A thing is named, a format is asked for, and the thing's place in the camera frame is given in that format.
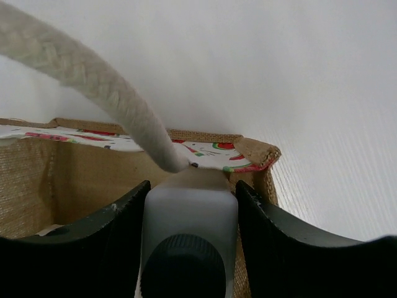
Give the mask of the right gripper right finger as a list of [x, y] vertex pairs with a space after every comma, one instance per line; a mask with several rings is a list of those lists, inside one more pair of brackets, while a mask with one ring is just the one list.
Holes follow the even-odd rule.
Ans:
[[366, 242], [321, 230], [236, 185], [253, 297], [396, 297], [396, 237]]

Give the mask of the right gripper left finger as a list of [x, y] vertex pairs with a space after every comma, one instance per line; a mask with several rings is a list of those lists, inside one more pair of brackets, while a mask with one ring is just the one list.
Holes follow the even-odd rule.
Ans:
[[1, 238], [1, 297], [134, 297], [150, 189], [143, 181], [44, 236]]

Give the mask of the watermelon print canvas bag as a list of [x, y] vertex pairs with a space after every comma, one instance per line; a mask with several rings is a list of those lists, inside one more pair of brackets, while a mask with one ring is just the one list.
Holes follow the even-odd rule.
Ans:
[[236, 145], [253, 169], [224, 173], [229, 187], [238, 179], [277, 202], [270, 167], [280, 149], [241, 135], [166, 130], [135, 89], [97, 53], [64, 32], [20, 9], [1, 3], [1, 54], [73, 88], [115, 119], [114, 124], [55, 118], [46, 124], [2, 119], [24, 129], [65, 127], [76, 132], [130, 134], [143, 153], [123, 153], [79, 141], [24, 138], [1, 145], [1, 240], [36, 238], [50, 224], [73, 224], [103, 207], [130, 200], [127, 223], [137, 219], [142, 195], [173, 165], [172, 140]]

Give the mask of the white bottle dark cap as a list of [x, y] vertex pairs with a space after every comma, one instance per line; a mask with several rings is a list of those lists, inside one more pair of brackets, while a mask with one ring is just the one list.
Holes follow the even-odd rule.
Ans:
[[142, 297], [232, 297], [238, 201], [224, 174], [189, 168], [158, 184], [143, 213]]

